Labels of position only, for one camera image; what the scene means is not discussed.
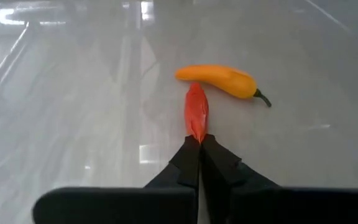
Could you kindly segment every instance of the glossy floor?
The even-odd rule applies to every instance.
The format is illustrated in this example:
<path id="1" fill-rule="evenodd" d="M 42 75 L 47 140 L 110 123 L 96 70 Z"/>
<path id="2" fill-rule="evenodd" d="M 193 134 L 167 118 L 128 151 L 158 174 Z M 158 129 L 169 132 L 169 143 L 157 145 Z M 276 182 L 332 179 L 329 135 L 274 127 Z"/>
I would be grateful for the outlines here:
<path id="1" fill-rule="evenodd" d="M 56 187 L 145 185 L 185 137 L 175 70 L 201 63 L 273 103 L 204 85 L 223 146 L 280 185 L 358 187 L 358 1 L 0 3 L 0 223 Z"/>

